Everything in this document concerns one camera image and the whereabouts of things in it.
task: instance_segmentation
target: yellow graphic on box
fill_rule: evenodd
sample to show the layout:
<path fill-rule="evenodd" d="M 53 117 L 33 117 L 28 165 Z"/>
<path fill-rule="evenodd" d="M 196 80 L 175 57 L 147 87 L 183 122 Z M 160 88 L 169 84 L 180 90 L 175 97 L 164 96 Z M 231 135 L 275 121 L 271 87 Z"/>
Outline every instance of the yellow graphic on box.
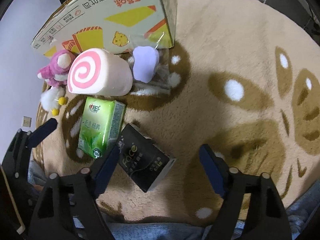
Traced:
<path fill-rule="evenodd" d="M 57 48 L 56 46 L 53 46 L 51 49 L 49 49 L 46 53 L 44 53 L 43 55 L 45 55 L 46 57 L 52 57 L 53 54 L 55 54 L 57 52 Z"/>
<path fill-rule="evenodd" d="M 112 40 L 112 44 L 117 45 L 119 47 L 123 47 L 129 43 L 127 36 L 120 32 L 115 32 L 115 36 Z"/>
<path fill-rule="evenodd" d="M 64 41 L 61 44 L 65 49 L 67 49 L 67 50 L 69 50 L 71 52 L 80 53 L 80 51 L 79 51 L 79 49 L 78 49 L 78 47 L 77 47 L 77 45 L 76 45 L 74 40 Z"/>
<path fill-rule="evenodd" d="M 144 37 L 153 43 L 159 42 L 163 48 L 171 48 L 173 46 L 166 19 L 163 19 L 148 30 Z"/>
<path fill-rule="evenodd" d="M 142 20 L 148 18 L 156 11 L 154 5 L 143 6 L 131 9 L 125 12 L 117 13 L 105 18 L 106 21 L 122 24 L 127 27 L 132 27 Z"/>
<path fill-rule="evenodd" d="M 83 28 L 73 34 L 72 37 L 80 52 L 91 48 L 102 49 L 104 47 L 102 28 L 99 26 Z"/>

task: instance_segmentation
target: plastic bag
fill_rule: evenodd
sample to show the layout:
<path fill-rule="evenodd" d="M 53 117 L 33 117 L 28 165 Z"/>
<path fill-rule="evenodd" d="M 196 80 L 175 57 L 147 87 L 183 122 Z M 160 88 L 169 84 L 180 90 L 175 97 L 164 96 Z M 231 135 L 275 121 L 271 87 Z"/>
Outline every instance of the plastic bag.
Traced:
<path fill-rule="evenodd" d="M 128 59 L 131 70 L 133 71 L 134 57 L 133 50 L 138 46 L 150 46 L 150 40 L 155 41 L 151 47 L 159 52 L 159 63 L 156 66 L 155 74 L 150 82 L 144 83 L 133 79 L 132 95 L 148 95 L 161 96 L 162 94 L 169 95 L 171 86 L 169 85 L 169 49 L 160 49 L 168 47 L 167 41 L 164 40 L 164 33 L 151 33 L 148 40 L 143 35 L 130 35 L 129 43 L 131 44 L 130 54 Z"/>

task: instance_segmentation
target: wall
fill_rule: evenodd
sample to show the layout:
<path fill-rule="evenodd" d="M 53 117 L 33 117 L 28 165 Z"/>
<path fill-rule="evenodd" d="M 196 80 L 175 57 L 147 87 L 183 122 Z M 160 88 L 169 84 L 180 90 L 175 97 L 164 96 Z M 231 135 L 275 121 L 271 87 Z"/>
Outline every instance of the wall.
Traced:
<path fill-rule="evenodd" d="M 36 112 L 43 81 L 36 72 L 49 59 L 31 48 L 30 43 L 48 17 L 60 6 L 59 0 L 14 0 L 0 21 L 0 161 L 21 127 L 22 117 Z"/>

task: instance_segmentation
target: tan fluffy rug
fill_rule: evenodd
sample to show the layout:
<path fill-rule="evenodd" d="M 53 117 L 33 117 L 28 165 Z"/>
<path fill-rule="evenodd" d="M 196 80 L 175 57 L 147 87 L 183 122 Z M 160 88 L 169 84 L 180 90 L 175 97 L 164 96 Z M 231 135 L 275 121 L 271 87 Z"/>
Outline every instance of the tan fluffy rug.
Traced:
<path fill-rule="evenodd" d="M 268 172 L 287 207 L 320 175 L 320 48 L 294 22 L 256 0 L 178 0 L 168 98 L 128 95 L 135 122 L 177 162 L 143 193 L 117 166 L 99 206 L 123 221 L 208 225 L 221 205 L 201 167 L 208 143 L 242 172 Z M 58 128 L 35 151 L 46 174 L 72 174 L 86 96 L 67 93 Z M 37 125 L 50 117 L 39 107 Z M 248 207 L 244 201 L 242 214 Z"/>

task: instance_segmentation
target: cardboard box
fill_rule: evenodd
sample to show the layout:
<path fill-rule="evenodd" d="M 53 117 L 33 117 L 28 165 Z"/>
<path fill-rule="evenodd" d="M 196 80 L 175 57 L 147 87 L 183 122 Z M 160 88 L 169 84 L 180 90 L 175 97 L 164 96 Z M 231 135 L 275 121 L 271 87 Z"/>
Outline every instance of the cardboard box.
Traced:
<path fill-rule="evenodd" d="M 47 57 L 60 49 L 80 53 L 105 48 L 113 54 L 136 46 L 174 44 L 177 0 L 67 0 L 54 12 L 31 46 Z"/>
<path fill-rule="evenodd" d="M 116 145 L 119 165 L 143 192 L 153 190 L 176 161 L 131 123 L 124 127 Z"/>

